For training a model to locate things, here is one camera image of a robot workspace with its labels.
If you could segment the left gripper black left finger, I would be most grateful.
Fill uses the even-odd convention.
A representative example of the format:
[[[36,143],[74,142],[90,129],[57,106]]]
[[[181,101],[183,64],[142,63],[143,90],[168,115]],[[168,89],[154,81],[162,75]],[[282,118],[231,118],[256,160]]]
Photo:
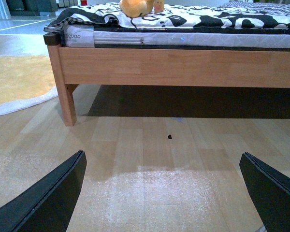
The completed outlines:
[[[0,208],[0,232],[65,232],[85,176],[80,150]]]

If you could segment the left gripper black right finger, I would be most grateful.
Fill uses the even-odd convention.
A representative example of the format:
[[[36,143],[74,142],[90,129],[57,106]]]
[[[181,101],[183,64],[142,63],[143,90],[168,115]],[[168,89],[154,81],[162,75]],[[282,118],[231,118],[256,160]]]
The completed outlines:
[[[290,178],[248,152],[239,166],[263,229],[290,232]]]

